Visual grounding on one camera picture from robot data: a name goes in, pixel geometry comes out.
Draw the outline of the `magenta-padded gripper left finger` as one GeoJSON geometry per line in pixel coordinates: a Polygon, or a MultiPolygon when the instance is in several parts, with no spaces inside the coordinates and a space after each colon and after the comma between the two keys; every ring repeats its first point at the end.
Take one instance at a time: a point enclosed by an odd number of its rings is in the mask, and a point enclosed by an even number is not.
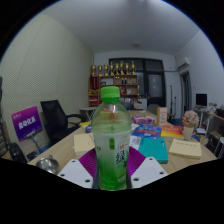
{"type": "Polygon", "coordinates": [[[98,189],[99,178],[95,149],[91,149],[80,159],[71,159],[58,176],[84,188],[98,189]]]}

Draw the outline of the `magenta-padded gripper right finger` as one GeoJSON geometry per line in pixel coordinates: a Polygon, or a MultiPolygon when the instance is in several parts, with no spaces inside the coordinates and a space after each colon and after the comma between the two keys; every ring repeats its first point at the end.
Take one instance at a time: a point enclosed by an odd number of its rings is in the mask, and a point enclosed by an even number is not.
{"type": "Polygon", "coordinates": [[[167,176],[167,172],[154,157],[145,157],[136,149],[129,148],[127,161],[127,188],[141,188],[167,176]]]}

